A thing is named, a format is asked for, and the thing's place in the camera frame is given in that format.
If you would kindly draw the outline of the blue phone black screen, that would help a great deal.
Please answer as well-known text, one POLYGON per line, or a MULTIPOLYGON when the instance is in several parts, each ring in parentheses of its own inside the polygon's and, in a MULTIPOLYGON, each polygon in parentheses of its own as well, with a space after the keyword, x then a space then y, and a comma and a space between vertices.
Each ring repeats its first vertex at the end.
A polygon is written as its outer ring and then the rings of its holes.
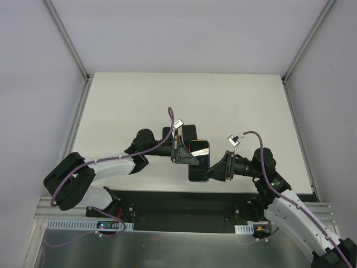
POLYGON ((184 125, 182 127, 182 136, 184 141, 190 142, 191 140, 197 140, 197 130, 195 125, 184 125))

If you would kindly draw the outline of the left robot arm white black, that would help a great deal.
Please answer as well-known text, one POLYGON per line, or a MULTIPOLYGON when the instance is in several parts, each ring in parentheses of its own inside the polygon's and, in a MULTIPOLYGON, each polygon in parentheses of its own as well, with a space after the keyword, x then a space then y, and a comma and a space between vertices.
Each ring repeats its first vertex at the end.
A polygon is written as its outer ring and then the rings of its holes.
POLYGON ((98 188, 93 182, 138 173, 149 164, 148 155, 169 157, 174 164, 198 165, 181 136, 172 135, 169 127, 164 131, 165 137, 156 141, 151 130, 140 130, 130 147, 116 156, 89 159, 78 152, 68 154, 43 181, 52 196, 51 206, 62 211, 78 205, 96 207, 105 217, 112 217, 117 213, 117 202, 108 187, 98 188))

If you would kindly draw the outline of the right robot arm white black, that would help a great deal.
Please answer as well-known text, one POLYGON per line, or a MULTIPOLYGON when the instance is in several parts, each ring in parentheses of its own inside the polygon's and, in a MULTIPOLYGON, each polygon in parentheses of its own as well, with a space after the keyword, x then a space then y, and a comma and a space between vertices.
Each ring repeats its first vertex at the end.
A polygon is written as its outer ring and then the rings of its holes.
POLYGON ((287 235, 310 260, 311 267, 356 267, 356 243, 342 239, 304 205, 276 171, 269 148, 256 149, 251 160, 227 151, 204 176, 226 181, 234 175, 253 179, 258 195, 239 208, 248 221, 267 220, 287 235))

